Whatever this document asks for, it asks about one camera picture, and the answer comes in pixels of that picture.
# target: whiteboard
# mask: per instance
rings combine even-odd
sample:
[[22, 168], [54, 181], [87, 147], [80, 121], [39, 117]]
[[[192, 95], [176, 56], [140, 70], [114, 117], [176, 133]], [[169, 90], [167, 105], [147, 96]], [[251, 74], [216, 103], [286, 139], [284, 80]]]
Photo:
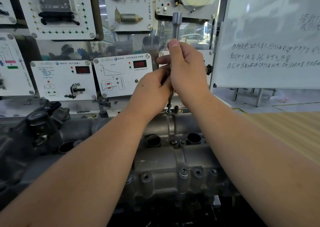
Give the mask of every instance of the whiteboard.
[[319, 7], [320, 0], [228, 0], [213, 86], [320, 89]]

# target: wooden table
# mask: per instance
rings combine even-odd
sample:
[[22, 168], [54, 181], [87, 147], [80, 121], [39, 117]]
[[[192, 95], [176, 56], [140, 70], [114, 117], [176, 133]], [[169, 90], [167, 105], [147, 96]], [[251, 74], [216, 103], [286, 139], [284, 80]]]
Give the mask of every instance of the wooden table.
[[258, 113], [243, 116], [320, 164], [320, 112]]

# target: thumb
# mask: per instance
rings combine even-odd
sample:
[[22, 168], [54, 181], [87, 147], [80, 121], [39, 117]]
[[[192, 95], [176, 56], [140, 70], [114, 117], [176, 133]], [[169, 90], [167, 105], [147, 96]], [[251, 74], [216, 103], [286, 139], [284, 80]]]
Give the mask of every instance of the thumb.
[[177, 39], [171, 40], [168, 43], [168, 48], [173, 66], [180, 65], [182, 62], [184, 62], [183, 53]]
[[169, 95], [171, 94], [171, 91], [173, 89], [172, 85], [171, 85], [171, 77], [170, 76], [166, 79], [166, 81], [163, 83], [161, 88], [166, 94], [168, 94], [168, 97], [169, 97]]

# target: person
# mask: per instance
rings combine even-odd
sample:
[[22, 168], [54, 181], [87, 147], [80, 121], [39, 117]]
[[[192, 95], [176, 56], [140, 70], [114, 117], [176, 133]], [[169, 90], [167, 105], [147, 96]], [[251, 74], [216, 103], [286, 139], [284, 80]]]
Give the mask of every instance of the person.
[[106, 226], [142, 133], [164, 110], [172, 87], [197, 119], [227, 175], [267, 225], [320, 224], [319, 165], [213, 96], [200, 52], [177, 40], [168, 47], [170, 56], [157, 62], [172, 62], [170, 75], [168, 66], [146, 74], [120, 114], [58, 160], [0, 213], [1, 226]]

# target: engine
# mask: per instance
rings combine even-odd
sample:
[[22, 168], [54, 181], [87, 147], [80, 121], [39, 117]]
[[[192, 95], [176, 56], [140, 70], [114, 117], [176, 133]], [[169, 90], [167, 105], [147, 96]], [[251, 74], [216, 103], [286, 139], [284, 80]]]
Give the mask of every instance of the engine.
[[[59, 102], [41, 104], [14, 127], [1, 129], [1, 208], [112, 119], [105, 110], [96, 118], [71, 119]], [[190, 113], [158, 114], [143, 132], [118, 209], [125, 205], [138, 211], [155, 199], [179, 204], [194, 196], [219, 206], [217, 195], [236, 196], [238, 191], [195, 118]]]

